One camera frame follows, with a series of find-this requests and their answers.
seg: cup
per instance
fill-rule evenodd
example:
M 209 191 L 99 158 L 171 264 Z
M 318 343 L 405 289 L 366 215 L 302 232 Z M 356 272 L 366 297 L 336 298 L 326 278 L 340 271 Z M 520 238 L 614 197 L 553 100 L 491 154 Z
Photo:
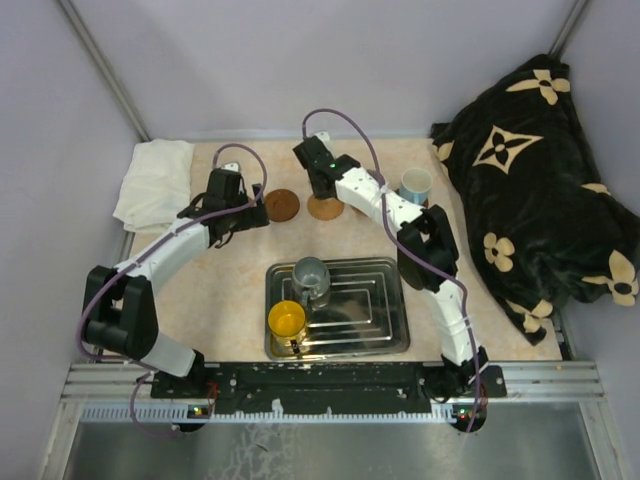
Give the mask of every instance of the cup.
M 267 317 L 269 330 L 276 341 L 284 347 L 291 347 L 293 353 L 300 353 L 300 344 L 307 336 L 307 320 L 304 308 L 291 300 L 276 303 Z
M 331 277 L 327 266 L 316 257 L 299 260 L 291 272 L 291 284 L 296 300 L 303 306 L 321 303 L 326 299 L 331 286 Z
M 402 198 L 416 205 L 423 205 L 433 186 L 433 177 L 423 168 L 410 168 L 402 174 L 400 191 Z

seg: gray floor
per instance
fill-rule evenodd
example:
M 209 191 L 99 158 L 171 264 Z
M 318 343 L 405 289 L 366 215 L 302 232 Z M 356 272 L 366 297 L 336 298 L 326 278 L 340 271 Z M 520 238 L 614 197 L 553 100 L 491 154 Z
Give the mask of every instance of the gray floor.
M 161 440 L 128 423 L 84 424 L 65 478 L 599 478 L 577 406 L 489 408 L 471 436 L 448 425 L 208 425 Z

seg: yellow cup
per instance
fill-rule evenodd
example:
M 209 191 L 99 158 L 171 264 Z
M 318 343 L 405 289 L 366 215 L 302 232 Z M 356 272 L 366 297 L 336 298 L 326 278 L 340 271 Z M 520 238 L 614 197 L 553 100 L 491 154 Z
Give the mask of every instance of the yellow cup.
M 276 303 L 267 318 L 269 330 L 276 340 L 293 353 L 300 353 L 300 344 L 307 336 L 307 320 L 304 308 L 296 302 L 283 300 Z

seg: floral blanket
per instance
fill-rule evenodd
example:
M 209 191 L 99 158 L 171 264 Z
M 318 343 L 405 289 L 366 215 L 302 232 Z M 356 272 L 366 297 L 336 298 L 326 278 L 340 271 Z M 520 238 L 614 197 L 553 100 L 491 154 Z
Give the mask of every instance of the floral blanket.
M 570 91 L 568 65 L 539 55 L 431 131 L 473 261 L 533 345 L 569 297 L 638 294 L 640 219 L 602 184 Z

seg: wall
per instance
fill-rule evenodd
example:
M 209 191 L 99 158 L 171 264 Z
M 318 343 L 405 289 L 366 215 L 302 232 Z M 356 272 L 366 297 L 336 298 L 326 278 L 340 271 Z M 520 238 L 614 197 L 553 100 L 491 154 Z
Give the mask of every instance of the wall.
M 0 478 L 40 465 L 135 139 L 50 0 L 0 16 Z
M 151 135 L 194 140 L 298 136 L 319 106 L 372 136 L 422 136 L 546 52 L 572 0 L 75 4 Z
M 640 4 L 595 1 L 569 46 L 572 90 L 605 185 L 640 214 Z M 593 358 L 628 458 L 640 476 L 640 310 L 619 307 L 611 297 L 567 309 L 578 351 Z

